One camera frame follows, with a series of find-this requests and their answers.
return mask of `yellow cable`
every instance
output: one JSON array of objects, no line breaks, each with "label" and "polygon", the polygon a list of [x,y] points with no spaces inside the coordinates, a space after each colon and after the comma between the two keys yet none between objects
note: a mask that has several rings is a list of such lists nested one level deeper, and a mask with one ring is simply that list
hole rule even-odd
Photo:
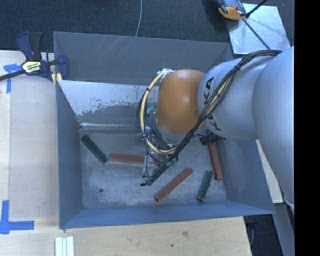
[{"label": "yellow cable", "polygon": [[[151,89],[154,87],[154,85],[156,84],[156,82],[164,75],[164,73],[167,71],[167,69],[163,69],[160,74],[158,74],[153,81],[151,82],[151,84],[148,86],[148,88],[146,89],[145,93],[143,94],[143,98],[142,98],[142,102],[141,102],[141,107],[140,107],[140,126],[142,128],[142,131],[145,132],[145,120],[144,120],[144,111],[145,111],[145,106],[147,103],[147,99],[148,99],[148,95],[149,92],[151,91]],[[168,149],[168,150],[160,150],[158,148],[156,148],[147,138],[146,142],[148,144],[148,146],[155,152],[157,152],[158,154],[172,154],[176,151],[176,148],[172,148],[172,149]]]}]

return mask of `gray bin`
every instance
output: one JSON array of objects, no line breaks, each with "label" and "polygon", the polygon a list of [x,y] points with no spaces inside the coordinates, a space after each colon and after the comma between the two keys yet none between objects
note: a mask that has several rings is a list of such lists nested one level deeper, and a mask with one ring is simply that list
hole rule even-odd
[{"label": "gray bin", "polygon": [[[56,85],[61,229],[193,221],[274,212],[255,140],[217,143],[223,180],[213,180],[205,201],[197,196],[209,152],[192,140],[151,186],[140,186],[139,164],[101,164],[81,142],[83,135],[109,157],[145,154],[136,110],[147,85],[163,68],[206,73],[232,60],[226,43],[129,36],[54,33],[54,53],[69,58],[68,80]],[[156,87],[148,103],[157,100]],[[156,202],[154,196],[186,168],[193,173]]]}]

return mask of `clamp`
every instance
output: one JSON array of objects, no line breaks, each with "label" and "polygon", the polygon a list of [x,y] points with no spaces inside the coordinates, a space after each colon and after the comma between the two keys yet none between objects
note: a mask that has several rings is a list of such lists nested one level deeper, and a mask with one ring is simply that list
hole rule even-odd
[{"label": "clamp", "polygon": [[0,76],[0,81],[10,79],[22,74],[27,76],[39,76],[46,78],[51,82],[56,81],[56,74],[54,74],[50,67],[59,64],[59,73],[57,77],[65,80],[69,75],[69,60],[66,55],[59,55],[57,59],[49,61],[48,53],[46,61],[42,59],[40,53],[40,42],[43,37],[42,32],[24,32],[17,37],[17,45],[25,56],[25,62],[21,64],[21,70],[8,73]]}]

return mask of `black floor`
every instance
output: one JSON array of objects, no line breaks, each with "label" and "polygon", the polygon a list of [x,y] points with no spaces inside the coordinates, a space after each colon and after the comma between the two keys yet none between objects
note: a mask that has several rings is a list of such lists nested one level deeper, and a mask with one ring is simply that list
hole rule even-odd
[{"label": "black floor", "polygon": [[[0,0],[0,4],[0,50],[17,50],[17,36],[26,31],[44,33],[41,52],[54,51],[53,31],[229,42],[227,24],[212,0],[142,0],[141,20],[140,0]],[[277,7],[294,46],[295,1],[269,0],[265,5]],[[253,256],[282,256],[272,216],[255,217]]]}]

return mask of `wire bundle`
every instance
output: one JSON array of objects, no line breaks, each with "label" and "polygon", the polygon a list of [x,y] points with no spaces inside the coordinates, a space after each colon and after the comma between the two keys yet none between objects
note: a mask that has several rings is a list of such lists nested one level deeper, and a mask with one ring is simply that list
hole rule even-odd
[{"label": "wire bundle", "polygon": [[[148,118],[147,115],[147,99],[151,89],[157,83],[157,81],[165,74],[168,69],[163,69],[151,82],[146,91],[144,92],[137,108],[137,127],[140,130],[141,138],[143,138],[147,153],[150,157],[152,157],[155,161],[160,164],[166,164],[176,159],[179,153],[184,149],[184,147],[190,142],[194,134],[199,129],[200,125],[211,115],[211,113],[215,110],[215,108],[219,105],[219,103],[226,96],[230,85],[235,77],[235,75],[250,61],[257,57],[262,56],[276,56],[282,51],[280,50],[261,50],[246,54],[233,69],[231,69],[226,76],[222,79],[218,87],[214,90],[210,98],[208,99],[208,103],[203,108],[199,119],[195,126],[185,135],[183,140],[176,146],[169,147],[168,144],[163,142],[163,147],[166,149],[160,149],[159,146],[156,146],[153,140],[157,137],[155,132],[151,130],[151,132],[146,132],[145,127],[145,119]],[[158,155],[166,155],[166,158],[163,157],[155,157],[155,155],[151,152],[157,153]]]}]

